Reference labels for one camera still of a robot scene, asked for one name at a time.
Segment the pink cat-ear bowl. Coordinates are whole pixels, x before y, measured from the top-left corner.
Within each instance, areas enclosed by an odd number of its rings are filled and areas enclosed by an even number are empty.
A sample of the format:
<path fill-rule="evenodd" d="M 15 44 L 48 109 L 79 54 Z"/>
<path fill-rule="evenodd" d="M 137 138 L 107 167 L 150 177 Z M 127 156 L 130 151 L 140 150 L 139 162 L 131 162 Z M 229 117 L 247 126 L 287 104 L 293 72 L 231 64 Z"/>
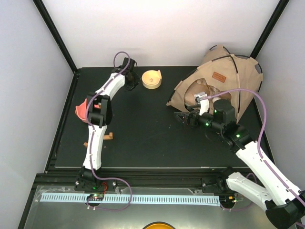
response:
<path fill-rule="evenodd" d="M 86 106 L 87 106 L 87 99 L 85 99 L 83 101 L 83 103 L 81 103 L 80 105 L 75 106 L 75 114 L 84 123 L 87 123 L 87 121 L 86 121 Z"/>

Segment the right small circuit board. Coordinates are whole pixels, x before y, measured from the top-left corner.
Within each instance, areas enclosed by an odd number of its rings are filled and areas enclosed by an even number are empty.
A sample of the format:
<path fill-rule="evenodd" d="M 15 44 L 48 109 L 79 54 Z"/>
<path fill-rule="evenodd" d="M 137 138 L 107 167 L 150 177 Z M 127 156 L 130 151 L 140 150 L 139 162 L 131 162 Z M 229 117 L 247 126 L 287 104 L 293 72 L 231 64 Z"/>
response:
<path fill-rule="evenodd" d="M 224 203 L 235 203 L 235 202 L 237 202 L 237 197 L 235 197 L 235 196 L 222 196 L 220 199 Z"/>

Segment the small circuit board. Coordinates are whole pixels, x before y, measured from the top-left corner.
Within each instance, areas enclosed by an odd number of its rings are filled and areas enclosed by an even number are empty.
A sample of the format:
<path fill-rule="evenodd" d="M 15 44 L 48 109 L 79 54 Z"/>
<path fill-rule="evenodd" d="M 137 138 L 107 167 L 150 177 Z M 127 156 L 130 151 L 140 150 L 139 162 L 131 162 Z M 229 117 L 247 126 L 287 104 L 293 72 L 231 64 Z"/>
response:
<path fill-rule="evenodd" d="M 237 197 L 235 197 L 235 196 L 222 196 L 220 199 L 224 203 L 235 203 L 235 202 L 237 202 Z"/>
<path fill-rule="evenodd" d="M 89 201 L 102 201 L 103 198 L 104 198 L 103 193 L 101 193 L 101 194 L 90 194 L 90 195 L 88 195 L 87 200 L 89 200 Z"/>

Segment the black frame post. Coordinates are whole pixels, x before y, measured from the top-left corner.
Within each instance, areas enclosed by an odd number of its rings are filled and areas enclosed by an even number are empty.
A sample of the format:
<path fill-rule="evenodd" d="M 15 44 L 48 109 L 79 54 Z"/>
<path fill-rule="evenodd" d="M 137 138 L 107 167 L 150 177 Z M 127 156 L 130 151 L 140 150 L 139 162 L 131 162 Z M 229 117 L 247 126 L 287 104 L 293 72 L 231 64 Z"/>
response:
<path fill-rule="evenodd" d="M 285 8 L 287 7 L 290 0 L 279 0 L 278 4 L 276 5 L 271 17 L 269 18 L 263 32 L 261 33 L 257 43 L 255 44 L 250 57 L 256 59 L 258 54 L 260 53 L 261 49 L 263 48 L 265 42 L 267 41 L 269 35 L 273 31 L 275 25 L 277 24 L 278 20 L 280 19 L 282 13 L 284 12 Z"/>
<path fill-rule="evenodd" d="M 34 5 L 36 6 L 37 10 L 39 11 L 43 21 L 45 22 L 47 28 L 49 29 L 52 37 L 54 38 L 57 46 L 59 47 L 64 59 L 66 60 L 68 66 L 70 67 L 73 73 L 77 72 L 78 68 L 74 63 L 72 56 L 70 55 L 56 25 L 54 24 L 44 2 L 42 0 L 33 0 Z"/>

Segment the beige cat-ear bowl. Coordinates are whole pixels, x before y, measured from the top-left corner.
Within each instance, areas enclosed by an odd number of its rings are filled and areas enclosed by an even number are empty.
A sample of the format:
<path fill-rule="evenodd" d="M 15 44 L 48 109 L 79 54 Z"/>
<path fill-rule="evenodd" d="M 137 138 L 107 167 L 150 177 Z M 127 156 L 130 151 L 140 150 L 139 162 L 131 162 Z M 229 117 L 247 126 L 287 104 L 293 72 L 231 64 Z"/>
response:
<path fill-rule="evenodd" d="M 142 84 L 147 89 L 157 89 L 162 84 L 162 75 L 160 70 L 148 70 L 142 74 Z"/>

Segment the left small circuit board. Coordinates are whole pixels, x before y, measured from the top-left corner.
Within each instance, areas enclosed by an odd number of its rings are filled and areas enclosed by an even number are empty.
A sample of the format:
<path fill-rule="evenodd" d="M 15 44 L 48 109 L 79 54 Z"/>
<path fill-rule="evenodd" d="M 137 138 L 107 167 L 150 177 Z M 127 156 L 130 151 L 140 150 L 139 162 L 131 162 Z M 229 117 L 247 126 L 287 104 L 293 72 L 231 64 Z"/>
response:
<path fill-rule="evenodd" d="M 102 201 L 103 198 L 104 198 L 103 193 L 101 193 L 101 194 L 90 194 L 90 195 L 88 195 L 87 200 L 89 200 L 89 201 Z"/>

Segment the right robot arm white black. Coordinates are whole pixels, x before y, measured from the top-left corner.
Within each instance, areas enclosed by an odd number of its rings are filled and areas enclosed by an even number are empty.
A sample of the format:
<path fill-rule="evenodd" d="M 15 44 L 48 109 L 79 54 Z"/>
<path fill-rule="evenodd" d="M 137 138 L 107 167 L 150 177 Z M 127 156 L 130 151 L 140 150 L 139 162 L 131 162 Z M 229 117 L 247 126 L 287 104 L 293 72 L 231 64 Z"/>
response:
<path fill-rule="evenodd" d="M 250 137 L 243 126 L 237 124 L 235 108 L 228 100 L 218 100 L 213 114 L 176 112 L 176 118 L 184 125 L 200 126 L 217 133 L 222 143 L 248 165 L 261 181 L 259 185 L 231 168 L 217 179 L 221 192 L 236 191 L 251 200 L 262 210 L 278 229 L 287 229 L 305 215 L 305 192 L 293 184 L 263 152 L 259 143 Z"/>

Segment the wooden bowl stand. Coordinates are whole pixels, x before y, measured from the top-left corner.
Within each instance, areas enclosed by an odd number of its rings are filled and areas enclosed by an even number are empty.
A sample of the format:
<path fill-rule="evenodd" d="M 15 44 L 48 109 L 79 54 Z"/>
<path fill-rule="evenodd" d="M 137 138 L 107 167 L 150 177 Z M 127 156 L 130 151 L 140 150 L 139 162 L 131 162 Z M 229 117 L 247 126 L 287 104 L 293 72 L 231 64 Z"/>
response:
<path fill-rule="evenodd" d="M 113 140 L 113 132 L 109 132 L 108 135 L 104 135 L 104 136 L 103 136 L 103 139 L 104 139 L 104 140 Z M 84 145 L 85 147 L 87 147 L 87 146 L 88 146 L 88 143 L 87 143 L 87 142 L 84 142 L 83 145 Z"/>

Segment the right black frame post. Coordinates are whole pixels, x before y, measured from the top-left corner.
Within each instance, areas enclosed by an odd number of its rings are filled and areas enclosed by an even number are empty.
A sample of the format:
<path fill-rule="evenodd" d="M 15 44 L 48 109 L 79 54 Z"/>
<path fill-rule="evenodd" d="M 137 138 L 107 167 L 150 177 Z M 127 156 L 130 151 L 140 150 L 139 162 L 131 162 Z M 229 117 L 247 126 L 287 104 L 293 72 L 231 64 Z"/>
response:
<path fill-rule="evenodd" d="M 271 17 L 269 18 L 263 32 L 261 33 L 257 43 L 255 44 L 250 57 L 256 59 L 258 54 L 260 53 L 261 49 L 263 48 L 265 42 L 267 41 L 269 35 L 273 31 L 275 25 L 277 24 L 278 20 L 280 19 L 282 13 L 284 12 L 285 8 L 287 7 L 290 0 L 279 0 L 278 4 L 276 5 Z"/>

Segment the yellow round object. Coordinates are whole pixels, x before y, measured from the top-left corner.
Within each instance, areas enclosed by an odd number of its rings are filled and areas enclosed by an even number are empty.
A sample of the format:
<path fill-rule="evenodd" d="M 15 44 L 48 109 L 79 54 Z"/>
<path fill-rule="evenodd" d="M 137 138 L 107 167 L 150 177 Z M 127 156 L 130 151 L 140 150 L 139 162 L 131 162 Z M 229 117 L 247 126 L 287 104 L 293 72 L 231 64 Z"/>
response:
<path fill-rule="evenodd" d="M 152 222 L 144 226 L 143 229 L 175 229 L 175 227 L 166 222 Z"/>

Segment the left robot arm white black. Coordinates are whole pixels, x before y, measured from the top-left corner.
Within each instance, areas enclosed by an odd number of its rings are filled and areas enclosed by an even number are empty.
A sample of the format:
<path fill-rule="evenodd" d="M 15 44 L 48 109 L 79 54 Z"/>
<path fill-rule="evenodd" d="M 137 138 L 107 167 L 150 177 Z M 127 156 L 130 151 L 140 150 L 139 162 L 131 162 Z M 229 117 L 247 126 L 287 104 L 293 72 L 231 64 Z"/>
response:
<path fill-rule="evenodd" d="M 86 98 L 85 121 L 88 123 L 89 139 L 86 157 L 76 181 L 77 188 L 98 190 L 102 178 L 96 175 L 102 166 L 102 145 L 107 126 L 112 121 L 112 98 L 122 88 L 133 90 L 140 81 L 133 71 L 135 60 L 125 57 L 122 65 L 115 67 L 103 86 Z"/>

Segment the beige patterned pillow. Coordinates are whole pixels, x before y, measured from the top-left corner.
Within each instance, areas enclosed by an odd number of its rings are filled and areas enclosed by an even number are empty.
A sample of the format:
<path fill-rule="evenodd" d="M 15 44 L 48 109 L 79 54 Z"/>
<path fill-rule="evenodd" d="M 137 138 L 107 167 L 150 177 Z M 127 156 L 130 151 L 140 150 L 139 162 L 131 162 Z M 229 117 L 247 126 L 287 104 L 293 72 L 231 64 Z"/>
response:
<path fill-rule="evenodd" d="M 206 83 L 206 80 L 201 78 L 194 81 L 186 90 L 186 93 L 184 95 L 184 104 L 186 106 L 195 105 L 196 104 L 194 97 L 195 94 L 205 93 L 208 96 L 212 96 L 219 94 L 220 92 L 221 91 L 218 88 L 208 85 Z"/>

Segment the beige black pet tent fabric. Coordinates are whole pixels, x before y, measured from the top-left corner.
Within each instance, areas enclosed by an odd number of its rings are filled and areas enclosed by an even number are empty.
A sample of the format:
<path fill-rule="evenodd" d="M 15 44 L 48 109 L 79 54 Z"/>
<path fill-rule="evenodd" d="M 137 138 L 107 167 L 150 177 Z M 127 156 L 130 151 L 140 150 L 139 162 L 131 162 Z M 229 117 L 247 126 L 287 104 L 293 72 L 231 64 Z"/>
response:
<path fill-rule="evenodd" d="M 246 89 L 258 92 L 263 82 L 263 71 L 252 57 L 230 53 L 222 45 L 215 45 L 205 54 L 203 61 L 193 73 L 180 81 L 167 102 L 179 111 L 195 105 L 195 94 L 205 92 L 217 95 L 209 102 L 227 99 L 235 108 L 235 116 L 240 120 L 254 95 Z"/>

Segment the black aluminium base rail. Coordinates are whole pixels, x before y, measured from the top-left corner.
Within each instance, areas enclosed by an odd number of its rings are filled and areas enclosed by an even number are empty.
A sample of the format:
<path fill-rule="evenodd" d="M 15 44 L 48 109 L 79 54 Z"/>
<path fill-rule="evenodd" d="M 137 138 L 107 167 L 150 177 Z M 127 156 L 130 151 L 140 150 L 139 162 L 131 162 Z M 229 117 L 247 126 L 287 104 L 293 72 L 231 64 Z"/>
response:
<path fill-rule="evenodd" d="M 229 192 L 225 179 L 228 169 L 207 168 L 101 168 L 95 172 L 82 168 L 76 177 L 75 188 L 83 191 L 103 190 L 106 185 L 109 191 L 116 187 L 132 188 L 190 188 L 204 192 Z"/>

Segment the left black frame post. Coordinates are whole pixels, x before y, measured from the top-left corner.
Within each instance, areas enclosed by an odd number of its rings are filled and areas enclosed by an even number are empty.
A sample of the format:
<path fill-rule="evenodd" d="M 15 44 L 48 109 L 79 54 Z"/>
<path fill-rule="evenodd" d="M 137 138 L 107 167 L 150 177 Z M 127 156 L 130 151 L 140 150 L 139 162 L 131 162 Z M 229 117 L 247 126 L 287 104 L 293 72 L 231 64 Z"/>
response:
<path fill-rule="evenodd" d="M 73 73 L 77 72 L 78 68 L 74 63 L 72 56 L 70 55 L 56 25 L 54 24 L 44 2 L 42 0 L 33 0 L 34 5 L 36 6 L 37 10 L 39 11 L 43 21 L 45 22 L 47 28 L 49 29 L 52 37 L 54 38 L 57 46 L 59 47 L 64 59 L 66 60 L 68 66 L 70 67 Z"/>

